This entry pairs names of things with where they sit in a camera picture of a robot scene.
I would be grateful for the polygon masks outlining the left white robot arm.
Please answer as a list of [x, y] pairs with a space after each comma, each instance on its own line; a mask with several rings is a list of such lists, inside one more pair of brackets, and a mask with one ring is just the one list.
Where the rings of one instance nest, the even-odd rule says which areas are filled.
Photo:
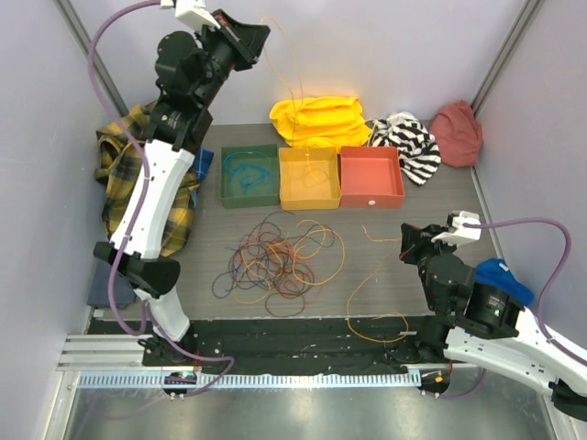
[[167, 336], [163, 354], [174, 365], [195, 353], [190, 320], [177, 294], [181, 266], [161, 253], [172, 202], [213, 117], [208, 108], [231, 72], [251, 69], [259, 60], [270, 28], [244, 24], [217, 9], [192, 12], [190, 29], [165, 36], [155, 62], [160, 97], [147, 124], [147, 166], [138, 175], [121, 225], [94, 255], [111, 265], [149, 306], [155, 331]]

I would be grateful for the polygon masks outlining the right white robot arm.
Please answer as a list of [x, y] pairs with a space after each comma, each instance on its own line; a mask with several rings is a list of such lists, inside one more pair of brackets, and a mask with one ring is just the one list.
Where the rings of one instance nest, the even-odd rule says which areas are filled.
[[484, 229], [521, 225], [525, 219], [482, 223], [454, 212], [445, 225], [401, 225], [399, 259], [417, 269], [427, 316], [416, 333], [415, 353], [467, 362], [516, 380], [547, 396], [569, 417], [586, 419], [586, 352], [549, 329], [503, 289], [481, 282], [455, 252], [479, 240]]

